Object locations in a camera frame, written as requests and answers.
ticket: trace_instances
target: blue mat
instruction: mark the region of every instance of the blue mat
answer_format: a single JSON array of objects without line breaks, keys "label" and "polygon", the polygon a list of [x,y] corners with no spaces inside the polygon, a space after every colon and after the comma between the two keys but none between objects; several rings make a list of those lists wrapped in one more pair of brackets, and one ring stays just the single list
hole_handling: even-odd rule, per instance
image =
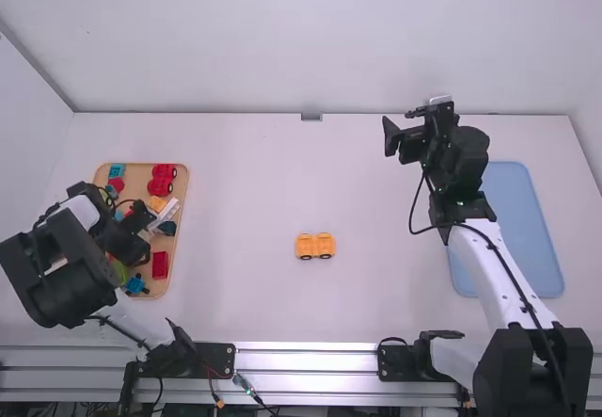
[{"label": "blue mat", "polygon": [[[501,234],[516,264],[539,297],[559,297],[564,279],[547,232],[529,171],[516,162],[490,162],[481,190],[498,216]],[[448,249],[451,279],[464,297],[477,297],[472,278]]]}]

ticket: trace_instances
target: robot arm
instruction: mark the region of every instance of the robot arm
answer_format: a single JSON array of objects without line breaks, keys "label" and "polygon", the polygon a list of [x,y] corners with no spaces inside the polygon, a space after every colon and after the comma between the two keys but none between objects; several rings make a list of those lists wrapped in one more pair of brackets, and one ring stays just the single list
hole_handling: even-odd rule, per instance
[{"label": "robot arm", "polygon": [[0,243],[0,265],[25,310],[46,328],[72,329],[90,320],[110,327],[144,348],[139,367],[146,374],[185,374],[198,364],[195,344],[169,320],[141,312],[119,289],[105,254],[125,265],[144,262],[150,246],[137,234],[155,216],[135,201],[132,213],[117,222],[93,184],[76,184],[68,195],[31,232]]},{"label": "robot arm", "polygon": [[424,124],[401,130],[383,117],[383,127],[385,155],[399,152],[402,164],[419,162],[430,191],[432,226],[415,233],[410,224],[410,231],[438,230],[474,279],[494,332],[488,345],[457,331],[421,333],[413,353],[422,374],[446,375],[471,389],[480,415],[583,415],[592,344],[582,329],[560,324],[503,242],[497,217],[479,191],[489,137],[458,126],[449,97],[405,116],[422,117]]}]

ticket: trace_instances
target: red toy block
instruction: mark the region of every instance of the red toy block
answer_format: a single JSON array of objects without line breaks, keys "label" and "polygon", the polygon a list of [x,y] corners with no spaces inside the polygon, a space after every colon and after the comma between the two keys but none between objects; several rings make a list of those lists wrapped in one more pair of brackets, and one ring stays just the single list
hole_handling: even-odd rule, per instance
[{"label": "red toy block", "polygon": [[154,165],[152,167],[152,176],[162,179],[175,179],[178,176],[176,165]]},{"label": "red toy block", "polygon": [[107,184],[113,186],[118,193],[123,191],[123,188],[125,188],[125,182],[123,182],[123,179],[121,177],[114,177],[112,179],[109,179]]},{"label": "red toy block", "polygon": [[167,279],[169,273],[169,261],[167,252],[164,250],[160,252],[154,252],[152,254],[152,278],[153,279]]},{"label": "red toy block", "polygon": [[173,191],[173,183],[171,182],[171,179],[155,177],[147,184],[147,189],[153,196],[163,198]]}]

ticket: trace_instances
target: blue toy block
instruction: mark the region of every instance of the blue toy block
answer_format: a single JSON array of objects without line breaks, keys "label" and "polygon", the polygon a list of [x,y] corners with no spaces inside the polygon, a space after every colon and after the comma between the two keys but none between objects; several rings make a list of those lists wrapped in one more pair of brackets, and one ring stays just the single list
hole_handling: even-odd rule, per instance
[{"label": "blue toy block", "polygon": [[125,165],[111,165],[109,168],[109,179],[115,179],[117,177],[123,177],[125,174]]},{"label": "blue toy block", "polygon": [[144,288],[144,282],[136,274],[135,278],[130,278],[125,284],[125,290],[130,293],[140,293]]}]

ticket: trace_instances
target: black cable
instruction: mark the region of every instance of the black cable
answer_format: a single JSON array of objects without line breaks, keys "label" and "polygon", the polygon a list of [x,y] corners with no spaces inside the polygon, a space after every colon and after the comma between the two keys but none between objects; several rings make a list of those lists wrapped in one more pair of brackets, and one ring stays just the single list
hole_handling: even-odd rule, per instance
[{"label": "black cable", "polygon": [[501,255],[501,252],[499,252],[498,247],[491,241],[491,239],[486,234],[484,234],[480,230],[478,230],[472,226],[469,226],[467,224],[459,223],[459,222],[435,224],[435,225],[426,227],[424,229],[420,229],[419,231],[416,231],[416,232],[414,232],[412,230],[412,216],[414,214],[414,207],[416,206],[416,202],[418,200],[420,189],[422,188],[422,183],[424,182],[425,176],[426,176],[426,172],[424,171],[422,173],[422,177],[420,178],[420,183],[418,185],[418,189],[416,190],[416,196],[414,197],[414,201],[412,202],[412,207],[410,209],[410,215],[409,215],[409,219],[408,219],[408,227],[409,227],[410,233],[413,235],[419,235],[421,233],[429,232],[433,229],[462,227],[464,229],[467,229],[469,231],[472,231],[472,232],[478,234],[487,243],[487,248],[493,250],[494,253],[496,254],[496,257],[498,257],[499,262],[503,266],[504,270],[506,271],[506,274],[510,278],[510,281],[512,282],[516,291],[518,292],[518,295],[520,296],[520,300],[523,301],[523,303],[525,304],[525,310],[529,313],[529,316],[531,317],[531,319],[533,320],[533,323],[535,324],[535,327],[537,328],[537,333],[540,336],[540,338],[542,339],[542,342],[544,343],[544,347],[546,349],[547,356],[549,357],[549,361],[552,364],[552,370],[554,372],[554,377],[556,377],[558,387],[561,391],[562,405],[564,406],[564,410],[566,411],[567,416],[571,416],[572,411],[571,411],[571,407],[568,403],[568,393],[566,391],[566,384],[564,383],[564,378],[562,377],[562,372],[561,372],[560,365],[558,363],[558,359],[556,358],[556,355],[554,354],[554,351],[552,350],[552,346],[546,337],[546,333],[544,332],[541,322],[539,321],[539,319],[537,318],[537,315],[535,314],[533,305],[527,300],[527,297],[525,296],[523,289],[520,288],[520,285],[518,284],[518,281],[516,280],[515,275],[513,274],[512,270],[510,269],[508,264],[506,264],[506,261],[504,260],[503,256]]},{"label": "black cable", "polygon": [[159,394],[157,395],[157,399],[154,400],[154,403],[152,404],[152,411],[150,412],[150,415],[154,414],[155,408],[157,407],[157,405],[159,404],[159,401],[161,400],[161,395],[163,395],[163,379],[161,377],[157,377],[157,379],[159,379]]},{"label": "black cable", "polygon": [[124,335],[128,339],[133,340],[134,342],[136,342],[138,344],[138,346],[141,346],[141,347],[145,348],[147,351],[151,351],[151,347],[144,340],[138,339],[137,337],[134,337],[134,335],[130,334],[127,330],[122,329],[119,326],[117,326],[115,323],[113,323],[106,316],[91,315],[91,316],[89,316],[89,317],[87,317],[85,319],[86,320],[97,320],[97,321],[99,321],[99,324],[101,326],[102,325],[107,325],[107,326],[113,328],[114,330],[116,330],[119,334]]},{"label": "black cable", "polygon": [[115,207],[113,207],[113,216],[115,215],[115,213],[117,212],[117,209],[123,204],[123,203],[127,203],[127,202],[136,202],[137,199],[126,199],[126,200],[122,200],[120,203],[116,204]]},{"label": "black cable", "polygon": [[265,404],[263,403],[263,400],[261,400],[261,398],[259,398],[257,395],[255,395],[255,397],[253,398],[255,400],[255,402],[260,405],[263,409],[267,410],[270,414],[274,415],[275,417],[278,416],[278,414],[276,412],[272,411],[272,408],[269,408],[267,406],[265,406]]}]

